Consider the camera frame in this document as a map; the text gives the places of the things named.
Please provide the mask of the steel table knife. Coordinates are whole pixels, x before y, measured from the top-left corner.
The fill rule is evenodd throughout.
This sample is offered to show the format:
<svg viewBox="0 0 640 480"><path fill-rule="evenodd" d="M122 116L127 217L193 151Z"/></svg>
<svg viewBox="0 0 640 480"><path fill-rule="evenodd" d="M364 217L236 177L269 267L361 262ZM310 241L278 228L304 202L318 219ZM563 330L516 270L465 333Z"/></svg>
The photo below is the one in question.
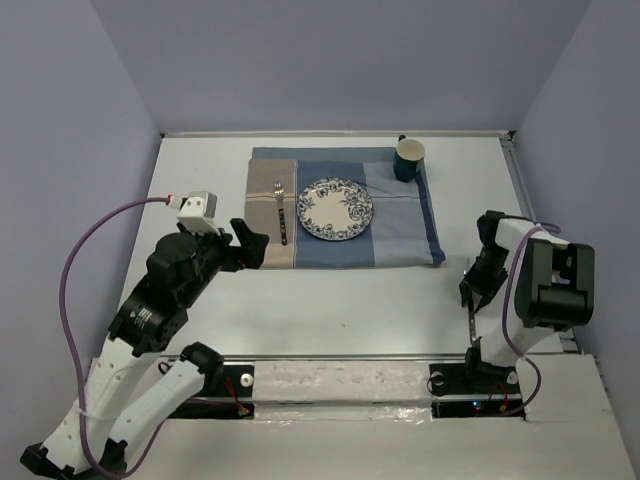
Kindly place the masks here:
<svg viewBox="0 0 640 480"><path fill-rule="evenodd" d="M477 339L476 319L475 319L475 305L472 299L467 302L468 312L468 330L470 344L473 345Z"/></svg>

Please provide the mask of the blue floral plate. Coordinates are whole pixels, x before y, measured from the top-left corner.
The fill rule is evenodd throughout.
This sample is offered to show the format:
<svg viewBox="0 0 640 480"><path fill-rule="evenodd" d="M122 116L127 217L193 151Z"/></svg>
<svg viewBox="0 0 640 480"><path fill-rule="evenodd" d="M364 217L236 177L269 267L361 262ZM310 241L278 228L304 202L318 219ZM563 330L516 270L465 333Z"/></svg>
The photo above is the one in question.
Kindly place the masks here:
<svg viewBox="0 0 640 480"><path fill-rule="evenodd" d="M302 228L325 241L346 241L359 236L370 225L373 214L373 200L366 189L337 177L309 184L296 202Z"/></svg>

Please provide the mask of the dark green mug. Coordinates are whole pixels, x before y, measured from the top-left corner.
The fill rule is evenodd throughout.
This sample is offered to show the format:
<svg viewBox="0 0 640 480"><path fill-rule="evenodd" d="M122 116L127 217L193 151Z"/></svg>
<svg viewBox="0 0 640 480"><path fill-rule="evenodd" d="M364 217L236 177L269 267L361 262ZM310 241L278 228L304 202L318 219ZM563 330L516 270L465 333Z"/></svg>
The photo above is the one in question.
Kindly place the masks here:
<svg viewBox="0 0 640 480"><path fill-rule="evenodd" d="M400 135L393 158L395 178L402 182L413 180L424 157L425 147L421 142L408 138L406 135Z"/></svg>

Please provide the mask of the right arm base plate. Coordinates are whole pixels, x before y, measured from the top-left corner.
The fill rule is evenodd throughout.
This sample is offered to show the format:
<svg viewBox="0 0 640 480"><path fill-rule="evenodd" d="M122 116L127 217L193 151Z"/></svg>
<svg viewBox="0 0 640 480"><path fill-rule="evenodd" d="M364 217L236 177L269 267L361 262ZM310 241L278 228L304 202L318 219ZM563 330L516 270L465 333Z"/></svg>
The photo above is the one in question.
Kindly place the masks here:
<svg viewBox="0 0 640 480"><path fill-rule="evenodd" d="M426 381L434 419L524 417L518 381L471 378L463 363L433 363Z"/></svg>

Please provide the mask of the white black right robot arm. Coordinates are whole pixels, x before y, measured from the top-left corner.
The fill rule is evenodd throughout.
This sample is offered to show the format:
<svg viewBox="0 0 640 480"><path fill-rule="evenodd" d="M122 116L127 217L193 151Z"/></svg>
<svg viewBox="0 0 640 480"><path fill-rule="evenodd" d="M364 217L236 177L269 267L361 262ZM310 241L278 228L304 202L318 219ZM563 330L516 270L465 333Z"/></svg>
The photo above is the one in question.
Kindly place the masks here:
<svg viewBox="0 0 640 480"><path fill-rule="evenodd" d="M596 254L500 211L486 211L477 228L482 248L459 284L461 304L476 313L504 293L500 325L472 342L460 368L462 384L480 393L505 384L542 340L591 320Z"/></svg>

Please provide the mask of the steel fork patterned handle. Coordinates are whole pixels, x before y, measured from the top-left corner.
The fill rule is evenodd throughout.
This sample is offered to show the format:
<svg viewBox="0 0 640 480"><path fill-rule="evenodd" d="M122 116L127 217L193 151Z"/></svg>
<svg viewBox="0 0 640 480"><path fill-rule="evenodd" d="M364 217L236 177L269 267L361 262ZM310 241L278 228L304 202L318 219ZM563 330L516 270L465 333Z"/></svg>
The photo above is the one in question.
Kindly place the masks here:
<svg viewBox="0 0 640 480"><path fill-rule="evenodd" d="M274 195L275 195L277 208L278 208L281 244L283 246L286 246L288 244L288 238L287 238L286 218L285 218L285 212L284 212L284 187L282 182L279 180L276 180L274 182Z"/></svg>

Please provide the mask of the blue beige checked cloth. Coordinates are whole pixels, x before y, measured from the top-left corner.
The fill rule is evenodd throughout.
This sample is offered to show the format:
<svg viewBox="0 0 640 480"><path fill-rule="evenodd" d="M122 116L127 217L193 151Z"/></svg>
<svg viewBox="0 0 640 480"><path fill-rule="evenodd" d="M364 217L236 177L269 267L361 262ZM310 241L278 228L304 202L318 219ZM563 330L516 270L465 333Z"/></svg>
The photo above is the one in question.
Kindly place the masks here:
<svg viewBox="0 0 640 480"><path fill-rule="evenodd" d="M269 236L264 267L439 266L427 171L399 181L392 147L256 147L244 218Z"/></svg>

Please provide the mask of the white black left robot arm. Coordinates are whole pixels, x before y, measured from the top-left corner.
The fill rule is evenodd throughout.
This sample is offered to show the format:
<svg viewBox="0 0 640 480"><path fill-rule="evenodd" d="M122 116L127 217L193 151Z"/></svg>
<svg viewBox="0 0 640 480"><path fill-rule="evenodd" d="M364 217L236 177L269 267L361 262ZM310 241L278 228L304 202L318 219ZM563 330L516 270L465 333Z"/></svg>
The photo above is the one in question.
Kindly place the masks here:
<svg viewBox="0 0 640 480"><path fill-rule="evenodd" d="M183 402L219 388L223 357L195 342L148 391L131 397L214 276L262 265L268 235L251 231L241 219L231 226L231 233L221 234L194 234L181 227L156 243L146 274L109 326L102 352L84 380L83 399L53 434L22 454L28 470L52 479L122 474L142 442Z"/></svg>

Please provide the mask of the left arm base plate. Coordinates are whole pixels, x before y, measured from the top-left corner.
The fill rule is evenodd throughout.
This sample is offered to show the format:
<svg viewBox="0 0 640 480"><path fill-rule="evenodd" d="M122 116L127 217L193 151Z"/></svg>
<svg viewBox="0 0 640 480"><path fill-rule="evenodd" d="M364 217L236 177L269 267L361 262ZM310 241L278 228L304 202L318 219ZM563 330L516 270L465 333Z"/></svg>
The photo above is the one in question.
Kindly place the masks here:
<svg viewBox="0 0 640 480"><path fill-rule="evenodd" d="M181 404L170 419L247 420L254 415L255 366L231 363L218 380L207 378L201 391Z"/></svg>

